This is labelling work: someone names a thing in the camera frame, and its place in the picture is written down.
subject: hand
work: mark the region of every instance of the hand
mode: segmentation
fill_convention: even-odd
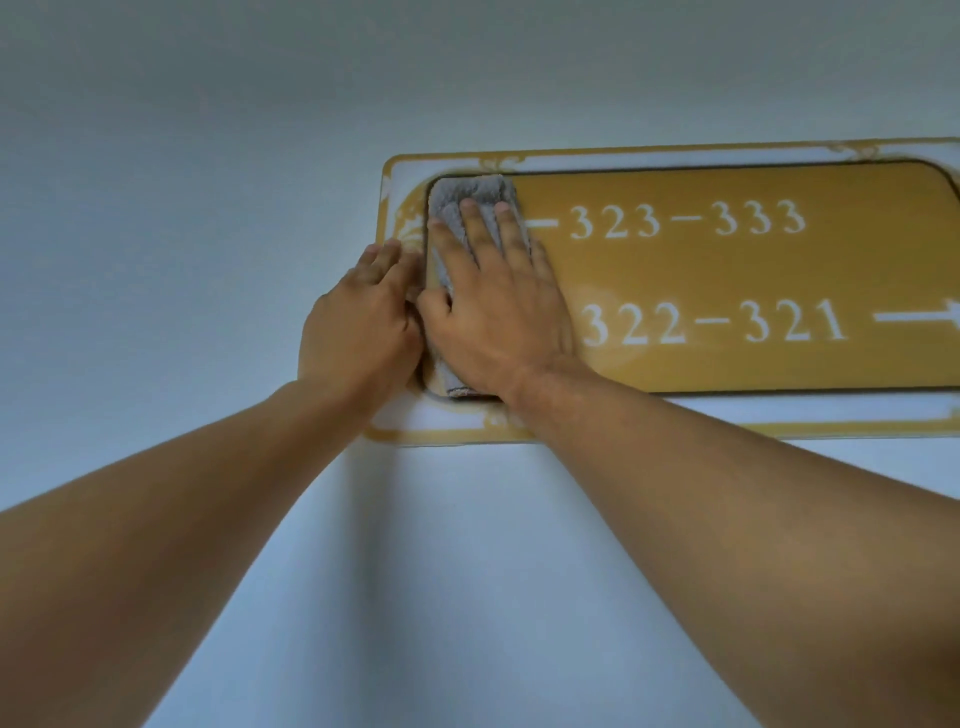
[[[347,397],[372,416],[410,379],[423,336],[408,291],[422,257],[396,240],[370,245],[303,325],[298,380]]]
[[[460,204],[474,258],[441,220],[428,223],[455,296],[423,291],[417,308],[440,356],[473,389],[508,404],[530,375],[573,359],[573,326],[543,246],[528,254],[506,203],[494,208],[503,253],[473,200]]]

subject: gray cloth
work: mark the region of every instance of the gray cloth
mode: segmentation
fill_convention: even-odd
[[[496,224],[496,215],[493,212],[493,206],[501,200],[510,204],[514,211],[516,220],[519,222],[520,231],[523,234],[523,243],[530,250],[530,238],[527,235],[527,228],[523,224],[523,218],[520,217],[519,210],[516,208],[516,190],[510,180],[503,175],[485,175],[483,177],[444,177],[434,182],[430,189],[430,202],[427,209],[430,217],[439,217],[450,227],[450,230],[460,240],[465,248],[469,250],[467,242],[467,231],[464,230],[464,221],[460,216],[460,201],[470,197],[480,207],[480,214],[487,224],[487,230],[490,231],[493,242],[500,250],[503,245],[500,242],[500,229]],[[447,274],[444,262],[440,260],[436,250],[433,255],[437,261],[437,274],[441,285],[453,297],[453,286],[450,283],[450,276]],[[434,359],[437,362],[437,371],[444,382],[446,395],[452,398],[458,397],[476,397],[476,392],[466,386],[449,367],[434,352]]]

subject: skin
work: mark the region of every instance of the skin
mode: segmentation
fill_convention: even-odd
[[[960,716],[960,504],[603,379],[508,206],[499,252],[430,244],[457,295],[417,298],[460,378],[570,469],[766,726]],[[300,493],[413,373],[420,274],[368,249],[304,326],[298,379],[219,423],[0,514],[0,705],[11,726],[136,726]]]

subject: wall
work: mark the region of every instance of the wall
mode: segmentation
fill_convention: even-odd
[[[0,23],[0,507],[290,378],[393,154],[960,130],[949,0],[58,5]],[[548,451],[369,443],[150,723],[317,724],[754,725]]]

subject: left arm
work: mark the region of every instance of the left arm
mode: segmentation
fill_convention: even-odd
[[[413,373],[420,267],[368,248],[314,306],[296,381],[0,513],[5,725],[147,719],[290,507]]]

